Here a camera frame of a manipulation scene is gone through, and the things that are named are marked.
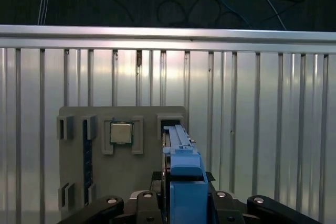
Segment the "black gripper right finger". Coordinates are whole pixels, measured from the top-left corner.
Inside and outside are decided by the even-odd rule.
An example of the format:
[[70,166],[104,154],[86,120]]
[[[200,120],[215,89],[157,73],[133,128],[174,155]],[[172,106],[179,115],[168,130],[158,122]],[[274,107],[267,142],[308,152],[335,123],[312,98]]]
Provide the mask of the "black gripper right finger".
[[211,172],[208,179],[207,223],[293,223],[318,224],[312,219],[267,196],[253,195],[246,202],[240,201],[233,193],[215,190]]

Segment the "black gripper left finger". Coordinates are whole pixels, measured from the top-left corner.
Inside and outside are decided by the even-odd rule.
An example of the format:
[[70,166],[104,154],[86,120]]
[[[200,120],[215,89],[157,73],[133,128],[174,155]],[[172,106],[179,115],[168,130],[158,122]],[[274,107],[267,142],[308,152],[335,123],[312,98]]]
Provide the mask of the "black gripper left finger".
[[153,172],[150,189],[133,192],[127,201],[115,195],[104,196],[60,223],[164,223],[161,175]]

